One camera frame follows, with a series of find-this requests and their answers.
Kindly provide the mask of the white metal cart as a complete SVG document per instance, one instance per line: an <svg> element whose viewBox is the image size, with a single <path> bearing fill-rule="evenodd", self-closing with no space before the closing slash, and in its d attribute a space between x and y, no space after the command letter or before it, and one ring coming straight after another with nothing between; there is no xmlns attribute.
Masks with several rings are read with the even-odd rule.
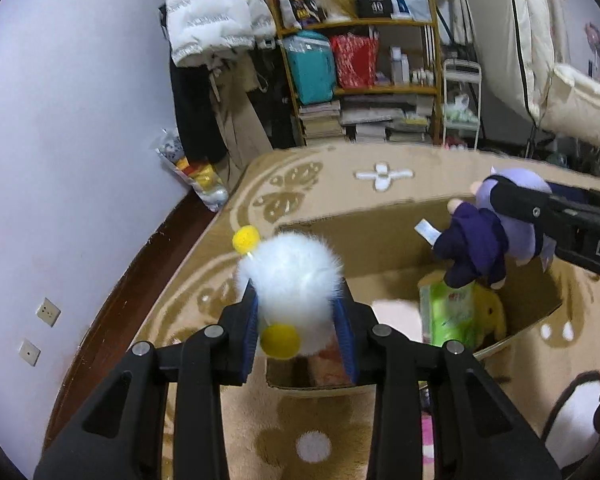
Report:
<svg viewBox="0 0 600 480"><path fill-rule="evenodd" d="M442 64L442 142L468 140L476 150L481 132L482 68L479 63L447 58Z"/></svg>

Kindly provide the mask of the beige hanging coat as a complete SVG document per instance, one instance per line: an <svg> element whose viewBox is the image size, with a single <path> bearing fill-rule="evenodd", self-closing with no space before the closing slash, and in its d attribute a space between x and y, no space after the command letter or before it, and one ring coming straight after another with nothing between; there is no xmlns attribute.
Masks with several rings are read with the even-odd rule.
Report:
<svg viewBox="0 0 600 480"><path fill-rule="evenodd" d="M211 103L227 154L213 164L233 192L242 174L258 157L273 151L248 93L260 90L256 69L248 53L210 73Z"/></svg>

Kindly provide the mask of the wall socket upper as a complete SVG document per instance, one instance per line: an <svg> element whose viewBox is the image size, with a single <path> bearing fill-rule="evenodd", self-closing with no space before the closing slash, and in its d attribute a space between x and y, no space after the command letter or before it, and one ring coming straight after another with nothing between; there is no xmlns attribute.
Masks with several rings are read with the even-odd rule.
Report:
<svg viewBox="0 0 600 480"><path fill-rule="evenodd" d="M45 298L36 310L36 316L50 327L56 324L60 314L61 310L48 298Z"/></svg>

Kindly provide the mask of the white reclining chair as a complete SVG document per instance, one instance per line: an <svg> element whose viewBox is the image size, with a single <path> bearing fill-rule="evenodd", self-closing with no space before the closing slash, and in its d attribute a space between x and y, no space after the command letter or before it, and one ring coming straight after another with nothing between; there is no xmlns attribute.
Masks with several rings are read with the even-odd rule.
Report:
<svg viewBox="0 0 600 480"><path fill-rule="evenodd" d="M486 84L533 127L600 148L600 82L570 64L562 0L462 0Z"/></svg>

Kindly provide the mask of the yellow dog plush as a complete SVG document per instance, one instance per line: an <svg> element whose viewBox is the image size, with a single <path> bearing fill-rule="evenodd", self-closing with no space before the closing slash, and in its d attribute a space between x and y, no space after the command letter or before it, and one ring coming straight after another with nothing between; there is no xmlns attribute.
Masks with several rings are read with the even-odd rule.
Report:
<svg viewBox="0 0 600 480"><path fill-rule="evenodd" d="M474 287L476 347L501 341L507 335L506 317L500 296L481 284Z"/></svg>

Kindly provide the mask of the wall socket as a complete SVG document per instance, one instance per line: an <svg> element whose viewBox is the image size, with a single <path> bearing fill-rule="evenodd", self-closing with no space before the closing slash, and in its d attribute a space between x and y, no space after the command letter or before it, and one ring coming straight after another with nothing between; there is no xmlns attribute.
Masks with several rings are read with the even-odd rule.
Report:
<svg viewBox="0 0 600 480"><path fill-rule="evenodd" d="M61 310L48 298L45 298L36 310L36 316L50 327L56 324L60 314Z"/></svg>
<svg viewBox="0 0 600 480"><path fill-rule="evenodd" d="M23 340L20 342L18 354L24 362L28 363L32 367L35 367L36 363L38 362L38 358L41 355L41 350L35 344L32 344L30 340L23 338Z"/></svg>

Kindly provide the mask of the black box with 40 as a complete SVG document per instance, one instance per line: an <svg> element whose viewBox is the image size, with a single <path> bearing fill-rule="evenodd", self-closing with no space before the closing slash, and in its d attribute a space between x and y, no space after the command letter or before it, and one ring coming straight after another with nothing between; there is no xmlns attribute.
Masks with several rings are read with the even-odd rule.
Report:
<svg viewBox="0 0 600 480"><path fill-rule="evenodd" d="M393 12L391 0L356 0L359 18L390 18Z"/></svg>

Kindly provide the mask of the stack of books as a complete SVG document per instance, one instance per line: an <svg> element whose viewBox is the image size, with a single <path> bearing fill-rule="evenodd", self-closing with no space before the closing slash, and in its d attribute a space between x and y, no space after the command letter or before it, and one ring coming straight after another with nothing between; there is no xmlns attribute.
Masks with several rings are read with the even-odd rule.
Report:
<svg viewBox="0 0 600 480"><path fill-rule="evenodd" d="M304 143L311 145L343 141L346 130L340 124L340 117L341 106L337 100L300 107Z"/></svg>

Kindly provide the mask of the pink striped pack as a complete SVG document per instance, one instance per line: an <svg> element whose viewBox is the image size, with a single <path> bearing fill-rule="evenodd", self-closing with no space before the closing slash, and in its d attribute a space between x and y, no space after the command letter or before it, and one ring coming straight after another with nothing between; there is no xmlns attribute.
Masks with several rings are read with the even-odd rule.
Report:
<svg viewBox="0 0 600 480"><path fill-rule="evenodd" d="M340 387L350 385L337 348L326 348L308 357L311 384L315 387Z"/></svg>

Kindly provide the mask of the beige brown patterned carpet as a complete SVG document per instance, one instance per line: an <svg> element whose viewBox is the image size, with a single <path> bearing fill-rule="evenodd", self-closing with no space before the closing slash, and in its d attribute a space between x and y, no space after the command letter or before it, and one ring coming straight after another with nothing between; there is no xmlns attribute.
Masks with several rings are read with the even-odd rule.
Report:
<svg viewBox="0 0 600 480"><path fill-rule="evenodd" d="M275 229L285 221L439 198L446 200L448 209L452 198L472 203L471 183L483 181L492 170L508 168L529 169L547 182L600 191L600 181L545 162L423 145L336 144L262 156L249 165L232 198L175 274L136 343L148 341L157 348L181 344L218 322L225 307L242 300L244 292L238 292L235 284L242 256L232 238L243 226L254 226L266 240L277 235ZM555 260L569 266L562 281L562 306L518 346L511 382L497 382L476 352L463 344L540 440L542 423L568 382L579 374L597 372L600 365L600 274L556 255ZM377 304L366 306L379 323L398 330L387 323L388 315L377 317ZM375 386L353 382L315 387L308 356L270 359L258 337L247 381L220 389L227 479L370 479L375 393ZM422 478L437 479L426 385L419 387L419 394ZM176 387L170 385L158 479L176 479L175 402Z"/></svg>

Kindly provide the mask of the purple white-haired doll plush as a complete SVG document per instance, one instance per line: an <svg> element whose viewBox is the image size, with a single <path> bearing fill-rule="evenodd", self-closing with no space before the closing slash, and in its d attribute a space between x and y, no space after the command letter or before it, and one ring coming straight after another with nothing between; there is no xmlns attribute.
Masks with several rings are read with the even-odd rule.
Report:
<svg viewBox="0 0 600 480"><path fill-rule="evenodd" d="M452 288L461 288L479 278L485 278L493 289L506 281L506 259L512 258L517 266L524 266L538 258L542 267L553 262L556 243L541 235L529 223L501 216L491 205L491 191L495 185L516 184L550 194L548 182L535 172L524 168L492 170L489 177L472 187L473 203L450 200L450 226L434 242L434 254L450 260L444 282Z"/></svg>

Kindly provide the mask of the green tissue pack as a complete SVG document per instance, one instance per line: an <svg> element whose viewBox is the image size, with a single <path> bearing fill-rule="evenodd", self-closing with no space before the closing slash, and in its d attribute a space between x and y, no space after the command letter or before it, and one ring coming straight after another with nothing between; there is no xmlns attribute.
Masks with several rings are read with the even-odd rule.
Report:
<svg viewBox="0 0 600 480"><path fill-rule="evenodd" d="M478 325L474 299L475 284L448 286L442 278L418 283L422 340L442 347L458 340L469 350L478 348Z"/></svg>

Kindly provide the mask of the white fluffy pompom plush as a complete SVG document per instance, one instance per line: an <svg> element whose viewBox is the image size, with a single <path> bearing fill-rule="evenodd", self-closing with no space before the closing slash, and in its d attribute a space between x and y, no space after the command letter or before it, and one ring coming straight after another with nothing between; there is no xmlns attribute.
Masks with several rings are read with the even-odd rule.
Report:
<svg viewBox="0 0 600 480"><path fill-rule="evenodd" d="M256 292L263 354L287 361L326 349L336 333L332 302L341 292L339 257L315 236L283 232L264 240L254 226L240 228L232 244L242 256L236 289L251 286Z"/></svg>

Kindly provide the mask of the plastic bag of toys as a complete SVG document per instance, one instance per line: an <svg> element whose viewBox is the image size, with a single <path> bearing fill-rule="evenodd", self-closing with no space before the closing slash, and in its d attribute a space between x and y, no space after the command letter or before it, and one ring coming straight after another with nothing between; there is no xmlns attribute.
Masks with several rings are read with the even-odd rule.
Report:
<svg viewBox="0 0 600 480"><path fill-rule="evenodd" d="M163 129L155 151L166 168L187 184L212 212L218 212L228 200L228 191L206 160L190 162L176 130Z"/></svg>

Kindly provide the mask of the black white plush slipper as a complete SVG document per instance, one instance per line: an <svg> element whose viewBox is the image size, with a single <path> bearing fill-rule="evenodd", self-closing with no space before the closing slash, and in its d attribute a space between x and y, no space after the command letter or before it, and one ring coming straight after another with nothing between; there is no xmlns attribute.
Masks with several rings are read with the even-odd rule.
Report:
<svg viewBox="0 0 600 480"><path fill-rule="evenodd" d="M541 440L560 469L579 463L600 440L594 428L599 406L600 373L596 370L579 374L559 396Z"/></svg>

